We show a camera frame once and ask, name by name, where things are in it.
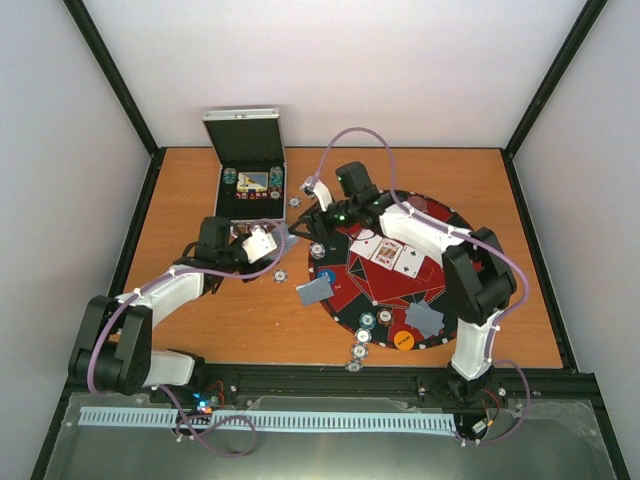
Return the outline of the grey card deck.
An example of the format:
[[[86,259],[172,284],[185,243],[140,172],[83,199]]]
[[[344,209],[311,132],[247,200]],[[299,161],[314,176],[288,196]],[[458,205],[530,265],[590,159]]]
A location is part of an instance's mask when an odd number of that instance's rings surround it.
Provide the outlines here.
[[[285,222],[279,222],[271,233],[276,241],[277,249],[283,250],[284,253],[289,252],[299,240],[297,236],[289,232],[289,226]]]

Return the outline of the poker chip stack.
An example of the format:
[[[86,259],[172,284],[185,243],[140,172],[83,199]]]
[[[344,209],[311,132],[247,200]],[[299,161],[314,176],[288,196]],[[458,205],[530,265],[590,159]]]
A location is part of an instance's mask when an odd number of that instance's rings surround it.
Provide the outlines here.
[[[313,259],[320,260],[326,256],[326,248],[322,243],[313,242],[309,246],[309,253]]]

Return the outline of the ace of diamonds card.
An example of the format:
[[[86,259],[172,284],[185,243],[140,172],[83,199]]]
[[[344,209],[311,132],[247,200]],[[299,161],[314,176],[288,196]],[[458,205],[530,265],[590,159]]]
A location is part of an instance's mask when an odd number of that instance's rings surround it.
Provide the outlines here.
[[[382,241],[374,231],[363,229],[352,241],[349,251],[365,259],[370,259]]]

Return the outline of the blue small blind button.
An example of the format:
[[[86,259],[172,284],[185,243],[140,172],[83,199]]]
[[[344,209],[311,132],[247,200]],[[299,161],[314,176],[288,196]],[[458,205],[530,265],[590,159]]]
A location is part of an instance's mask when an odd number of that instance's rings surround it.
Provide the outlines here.
[[[319,270],[317,277],[325,277],[331,285],[336,281],[336,274],[331,269]]]

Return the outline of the blue patterned playing card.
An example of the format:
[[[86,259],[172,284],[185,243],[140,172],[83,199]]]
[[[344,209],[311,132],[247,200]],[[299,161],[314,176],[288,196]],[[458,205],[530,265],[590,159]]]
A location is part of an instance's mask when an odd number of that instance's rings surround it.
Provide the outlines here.
[[[411,303],[405,311],[405,323],[413,328],[426,328],[436,319],[437,315],[424,301]]]
[[[303,306],[322,302],[334,296],[329,279],[320,276],[308,283],[296,287],[296,292]]]
[[[437,336],[439,334],[439,332],[442,330],[442,328],[444,327],[444,322],[443,322],[444,314],[439,312],[439,311],[437,311],[437,310],[433,310],[433,311],[437,315],[437,317],[432,322],[432,324],[430,326],[427,326],[426,328],[417,329],[417,330],[419,330],[421,332],[421,334],[425,338],[429,338],[431,336]]]

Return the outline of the clear dealer button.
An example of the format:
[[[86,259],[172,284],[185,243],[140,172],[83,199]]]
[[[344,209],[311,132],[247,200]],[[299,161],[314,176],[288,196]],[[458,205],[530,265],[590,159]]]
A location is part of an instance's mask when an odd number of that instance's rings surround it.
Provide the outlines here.
[[[413,209],[417,211],[420,211],[420,212],[427,211],[428,203],[426,199],[421,196],[412,195],[407,198],[407,202],[411,205]]]

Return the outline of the blue green fifty chip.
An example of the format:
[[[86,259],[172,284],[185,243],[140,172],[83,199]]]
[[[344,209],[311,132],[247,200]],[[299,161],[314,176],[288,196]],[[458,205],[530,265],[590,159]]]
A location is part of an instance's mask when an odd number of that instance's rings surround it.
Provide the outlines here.
[[[364,312],[359,317],[359,324],[361,328],[372,330],[377,324],[377,319],[372,313]]]

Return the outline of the blue orange ten chip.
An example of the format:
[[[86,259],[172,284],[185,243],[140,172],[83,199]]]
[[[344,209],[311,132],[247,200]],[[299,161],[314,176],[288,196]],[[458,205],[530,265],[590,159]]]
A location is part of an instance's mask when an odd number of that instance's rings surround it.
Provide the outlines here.
[[[360,328],[355,332],[354,337],[358,344],[367,344],[372,340],[372,333],[369,329]]]
[[[351,355],[354,360],[363,360],[368,356],[368,347],[363,343],[356,343],[351,348]]]

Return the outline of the orange big blind button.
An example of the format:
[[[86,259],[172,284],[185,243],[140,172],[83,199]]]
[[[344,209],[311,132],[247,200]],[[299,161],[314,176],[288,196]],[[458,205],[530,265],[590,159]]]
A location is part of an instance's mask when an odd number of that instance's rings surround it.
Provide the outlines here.
[[[401,351],[410,351],[414,348],[415,338],[410,331],[397,331],[393,337],[394,346]]]

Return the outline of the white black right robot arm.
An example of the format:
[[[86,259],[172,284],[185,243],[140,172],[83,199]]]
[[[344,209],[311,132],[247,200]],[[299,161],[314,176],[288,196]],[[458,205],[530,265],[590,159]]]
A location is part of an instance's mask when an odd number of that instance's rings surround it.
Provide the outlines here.
[[[379,189],[358,161],[336,176],[341,200],[314,176],[303,183],[316,201],[289,231],[310,240],[310,278],[327,290],[320,302],[356,335],[349,370],[361,366],[367,344],[410,351],[454,341],[444,387],[461,404],[475,399],[517,288],[495,233],[470,230],[430,198]]]

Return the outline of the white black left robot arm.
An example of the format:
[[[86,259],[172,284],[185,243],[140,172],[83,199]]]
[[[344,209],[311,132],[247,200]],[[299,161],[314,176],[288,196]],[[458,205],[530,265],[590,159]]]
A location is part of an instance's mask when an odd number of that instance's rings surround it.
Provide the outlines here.
[[[200,358],[154,350],[155,327],[184,305],[216,293],[225,279],[248,282],[268,272],[282,257],[285,241],[285,229],[273,220],[239,231],[229,219],[205,218],[198,239],[165,273],[130,292],[88,302],[68,362],[70,379],[93,394],[132,395],[168,385],[186,402],[201,400],[208,378],[197,370]]]

